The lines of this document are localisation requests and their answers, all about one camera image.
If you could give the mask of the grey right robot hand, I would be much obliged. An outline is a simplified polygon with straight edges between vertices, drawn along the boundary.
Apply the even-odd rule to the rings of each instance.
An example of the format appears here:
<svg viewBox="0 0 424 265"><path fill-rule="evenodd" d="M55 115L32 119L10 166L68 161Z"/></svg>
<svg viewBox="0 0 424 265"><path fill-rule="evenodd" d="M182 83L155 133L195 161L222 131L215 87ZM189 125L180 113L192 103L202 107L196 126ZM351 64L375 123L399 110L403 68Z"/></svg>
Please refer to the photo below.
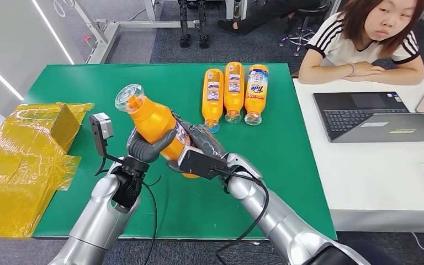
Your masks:
<svg viewBox="0 0 424 265"><path fill-rule="evenodd" d="M185 129L190 138L190 144L200 149L205 155L215 158L225 158L227 151L223 145L219 143L216 137L204 126L193 125L188 121L182 120L181 117L171 111L175 120Z"/></svg>

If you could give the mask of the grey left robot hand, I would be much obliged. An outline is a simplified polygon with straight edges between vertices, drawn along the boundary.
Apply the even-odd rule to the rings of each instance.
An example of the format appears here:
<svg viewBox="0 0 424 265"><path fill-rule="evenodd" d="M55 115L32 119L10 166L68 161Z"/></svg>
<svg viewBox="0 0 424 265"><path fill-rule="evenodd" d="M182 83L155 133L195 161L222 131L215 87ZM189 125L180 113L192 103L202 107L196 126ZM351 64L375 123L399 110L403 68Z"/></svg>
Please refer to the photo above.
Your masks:
<svg viewBox="0 0 424 265"><path fill-rule="evenodd" d="M159 140L149 143L138 131L134 128L128 137L126 149L128 155L135 159L152 163L158 159L160 153L172 143L176 136L174 129L168 130Z"/></svg>

